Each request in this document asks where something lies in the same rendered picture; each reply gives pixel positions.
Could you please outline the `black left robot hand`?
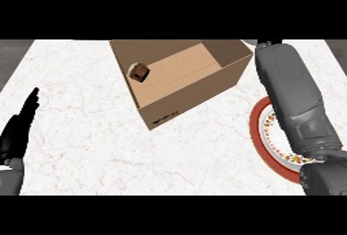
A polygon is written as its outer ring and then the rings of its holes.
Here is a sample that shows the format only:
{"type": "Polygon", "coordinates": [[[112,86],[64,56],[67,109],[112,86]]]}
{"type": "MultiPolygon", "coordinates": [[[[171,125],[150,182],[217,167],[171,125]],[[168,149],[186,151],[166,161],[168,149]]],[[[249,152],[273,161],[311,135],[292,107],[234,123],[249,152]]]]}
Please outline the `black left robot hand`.
{"type": "Polygon", "coordinates": [[[11,159],[25,157],[28,133],[39,106],[38,91],[39,88],[35,87],[26,97],[19,114],[10,117],[0,134],[0,165],[8,165],[11,159]]]}

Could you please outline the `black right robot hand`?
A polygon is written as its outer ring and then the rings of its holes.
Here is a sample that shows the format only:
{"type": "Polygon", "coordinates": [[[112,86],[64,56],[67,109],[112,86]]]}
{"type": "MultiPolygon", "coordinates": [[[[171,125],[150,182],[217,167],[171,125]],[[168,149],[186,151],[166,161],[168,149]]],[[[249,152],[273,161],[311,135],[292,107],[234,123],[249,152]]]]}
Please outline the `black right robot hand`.
{"type": "Polygon", "coordinates": [[[258,39],[256,44],[265,44],[265,45],[274,45],[274,44],[281,44],[281,39],[258,39]]]}

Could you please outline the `brown cardboard box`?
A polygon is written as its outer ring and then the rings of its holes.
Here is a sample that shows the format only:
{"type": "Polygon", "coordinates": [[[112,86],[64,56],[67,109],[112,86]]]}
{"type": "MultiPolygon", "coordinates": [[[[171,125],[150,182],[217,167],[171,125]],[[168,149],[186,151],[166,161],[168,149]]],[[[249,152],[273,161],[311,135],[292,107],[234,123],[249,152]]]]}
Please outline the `brown cardboard box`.
{"type": "Polygon", "coordinates": [[[236,85],[252,58],[237,39],[115,39],[109,46],[149,129],[236,85]],[[141,83],[126,76],[135,62],[150,70],[141,83]]]}

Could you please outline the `brown cupcake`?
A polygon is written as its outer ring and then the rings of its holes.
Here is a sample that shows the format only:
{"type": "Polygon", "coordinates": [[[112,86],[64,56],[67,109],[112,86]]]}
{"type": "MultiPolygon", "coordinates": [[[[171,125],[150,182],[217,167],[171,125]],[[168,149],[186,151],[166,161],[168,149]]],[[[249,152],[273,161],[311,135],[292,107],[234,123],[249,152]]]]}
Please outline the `brown cupcake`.
{"type": "Polygon", "coordinates": [[[126,76],[137,82],[143,82],[150,70],[143,63],[132,63],[128,68],[126,76]]]}

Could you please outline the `red-rimmed white plate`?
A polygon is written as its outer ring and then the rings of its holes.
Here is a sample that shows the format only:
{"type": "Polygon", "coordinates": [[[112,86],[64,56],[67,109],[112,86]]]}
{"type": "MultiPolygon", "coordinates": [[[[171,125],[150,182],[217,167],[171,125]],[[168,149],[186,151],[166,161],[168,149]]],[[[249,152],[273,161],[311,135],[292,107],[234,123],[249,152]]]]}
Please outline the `red-rimmed white plate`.
{"type": "Polygon", "coordinates": [[[302,165],[317,161],[292,152],[268,97],[261,98],[252,108],[249,135],[256,154],[267,166],[286,180],[298,184],[302,165]]]}

